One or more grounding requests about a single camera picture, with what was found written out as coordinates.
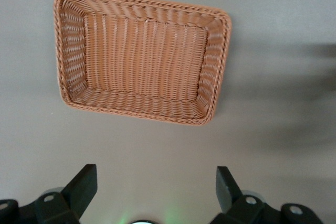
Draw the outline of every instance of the black plastic bracket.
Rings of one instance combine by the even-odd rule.
[[[227,167],[217,168],[216,193],[222,213],[211,224],[322,224],[308,207],[284,204],[281,211],[253,195],[243,195]]]
[[[96,165],[86,165],[60,193],[44,194],[20,208],[16,200],[0,200],[0,224],[79,224],[96,192]]]

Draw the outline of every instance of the gray floor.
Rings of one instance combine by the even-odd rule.
[[[0,198],[22,205],[86,163],[83,224],[209,223],[217,165],[279,208],[336,223],[336,1],[172,0],[219,7],[232,43],[214,119],[193,127],[74,110],[61,100],[53,0],[0,0]]]

